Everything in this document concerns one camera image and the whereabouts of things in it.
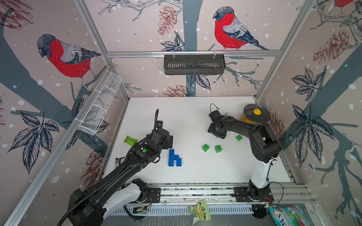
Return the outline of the long blue lego brick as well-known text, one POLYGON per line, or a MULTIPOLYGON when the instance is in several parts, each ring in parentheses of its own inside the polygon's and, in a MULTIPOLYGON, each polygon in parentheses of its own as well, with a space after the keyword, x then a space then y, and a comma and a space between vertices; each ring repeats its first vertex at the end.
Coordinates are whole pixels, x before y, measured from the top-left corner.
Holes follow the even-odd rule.
POLYGON ((182 158, 175 154, 174 149, 169 150, 169 158, 168 158, 168 166, 173 167, 176 165, 177 167, 182 166, 182 158))

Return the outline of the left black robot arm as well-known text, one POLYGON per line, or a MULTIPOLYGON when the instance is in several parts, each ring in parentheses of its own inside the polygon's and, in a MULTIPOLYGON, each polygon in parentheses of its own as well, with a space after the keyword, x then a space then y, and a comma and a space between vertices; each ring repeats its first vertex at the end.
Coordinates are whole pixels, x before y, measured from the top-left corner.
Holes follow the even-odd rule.
POLYGON ((153 129, 128 151, 124 161, 100 182, 86 190, 75 190, 67 212, 59 220, 61 226, 69 219, 74 226, 100 226, 110 213, 111 196, 133 175, 155 162, 162 150, 171 149, 173 137, 165 129, 153 129))

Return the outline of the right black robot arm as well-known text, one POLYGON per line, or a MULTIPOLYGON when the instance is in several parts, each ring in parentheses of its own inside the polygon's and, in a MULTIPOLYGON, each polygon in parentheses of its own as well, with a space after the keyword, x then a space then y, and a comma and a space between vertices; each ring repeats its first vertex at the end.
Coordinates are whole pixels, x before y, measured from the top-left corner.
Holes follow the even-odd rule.
POLYGON ((249 139, 256 162, 253 176, 248 183, 248 193, 252 200, 261 200, 270 192, 270 168, 281 151, 280 141, 273 129, 267 123, 253 124, 221 115, 218 110, 211 112, 209 118, 212 123, 208 132, 216 137, 224 139, 227 132, 231 131, 249 139))

